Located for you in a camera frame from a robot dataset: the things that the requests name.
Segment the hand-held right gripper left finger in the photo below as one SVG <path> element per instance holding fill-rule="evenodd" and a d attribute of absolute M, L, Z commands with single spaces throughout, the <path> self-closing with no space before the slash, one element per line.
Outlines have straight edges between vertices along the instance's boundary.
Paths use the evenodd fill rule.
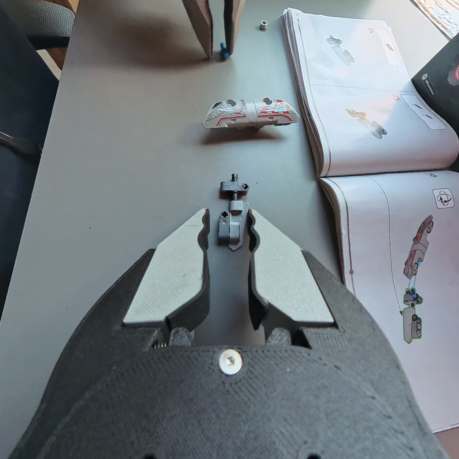
<path fill-rule="evenodd" d="M 210 212 L 200 209 L 154 250 L 123 318 L 130 327 L 195 330 L 210 310 Z"/>

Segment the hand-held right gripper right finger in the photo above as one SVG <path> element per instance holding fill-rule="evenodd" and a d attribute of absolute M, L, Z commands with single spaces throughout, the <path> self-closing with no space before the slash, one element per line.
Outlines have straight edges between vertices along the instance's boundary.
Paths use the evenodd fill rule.
<path fill-rule="evenodd" d="M 334 324 L 333 315 L 301 247 L 254 209 L 249 209 L 249 315 L 254 330 Z"/>

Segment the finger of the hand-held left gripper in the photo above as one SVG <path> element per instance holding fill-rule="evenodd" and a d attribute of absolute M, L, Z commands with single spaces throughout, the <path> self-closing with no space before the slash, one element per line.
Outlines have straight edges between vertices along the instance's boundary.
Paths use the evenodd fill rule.
<path fill-rule="evenodd" d="M 213 54 L 213 18 L 208 0 L 182 1 L 193 30 L 208 58 Z"/>
<path fill-rule="evenodd" d="M 233 54 L 234 52 L 244 6 L 244 0 L 224 1 L 225 43 L 229 55 Z"/>

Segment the grey lego beam assembly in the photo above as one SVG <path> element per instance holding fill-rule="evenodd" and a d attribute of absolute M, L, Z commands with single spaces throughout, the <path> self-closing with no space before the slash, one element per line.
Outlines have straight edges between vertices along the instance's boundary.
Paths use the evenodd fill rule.
<path fill-rule="evenodd" d="M 229 249 L 236 251 L 242 244 L 246 229 L 249 203 L 232 200 L 228 210 L 222 210 L 219 216 L 219 243 L 228 244 Z"/>

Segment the dark grey lego connector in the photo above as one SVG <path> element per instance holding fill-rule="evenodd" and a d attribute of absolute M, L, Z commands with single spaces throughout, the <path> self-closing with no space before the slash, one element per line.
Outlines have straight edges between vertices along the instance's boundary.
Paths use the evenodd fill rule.
<path fill-rule="evenodd" d="M 221 181 L 219 193 L 221 196 L 226 197 L 232 201 L 240 200 L 241 197 L 247 195 L 250 186 L 246 182 L 238 180 L 238 174 L 233 173 L 230 181 Z"/>

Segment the lego instruction booklet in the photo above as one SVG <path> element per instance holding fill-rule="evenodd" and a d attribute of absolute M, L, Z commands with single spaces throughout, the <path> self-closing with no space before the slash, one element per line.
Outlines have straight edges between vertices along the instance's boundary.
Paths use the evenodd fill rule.
<path fill-rule="evenodd" d="M 345 286 L 396 351 L 433 432 L 458 427 L 458 136 L 384 21 L 280 17 Z"/>

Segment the lego sticker sheet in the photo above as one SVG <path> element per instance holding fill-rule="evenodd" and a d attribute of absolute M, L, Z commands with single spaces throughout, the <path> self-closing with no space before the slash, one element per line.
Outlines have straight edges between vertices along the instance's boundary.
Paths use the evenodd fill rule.
<path fill-rule="evenodd" d="M 453 39 L 458 34 L 458 0 L 413 0 L 412 2 L 448 39 Z"/>

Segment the black lego box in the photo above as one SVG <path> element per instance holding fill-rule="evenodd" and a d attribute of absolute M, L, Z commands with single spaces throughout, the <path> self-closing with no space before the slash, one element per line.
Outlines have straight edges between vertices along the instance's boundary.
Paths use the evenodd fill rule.
<path fill-rule="evenodd" d="M 459 133 L 459 36 L 456 35 L 411 79 L 429 107 Z"/>

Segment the black mesh office chair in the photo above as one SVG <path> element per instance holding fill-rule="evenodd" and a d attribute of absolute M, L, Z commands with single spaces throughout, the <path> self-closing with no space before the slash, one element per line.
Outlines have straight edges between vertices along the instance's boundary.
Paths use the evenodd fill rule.
<path fill-rule="evenodd" d="M 75 20 L 70 9 L 35 0 L 5 0 L 3 4 L 35 50 L 68 47 Z"/>

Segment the person's dark clothed body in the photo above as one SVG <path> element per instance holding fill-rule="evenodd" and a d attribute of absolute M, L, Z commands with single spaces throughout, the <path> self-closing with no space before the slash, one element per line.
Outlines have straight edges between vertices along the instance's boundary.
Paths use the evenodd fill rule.
<path fill-rule="evenodd" d="M 0 313 L 26 220 L 58 80 L 1 6 Z"/>

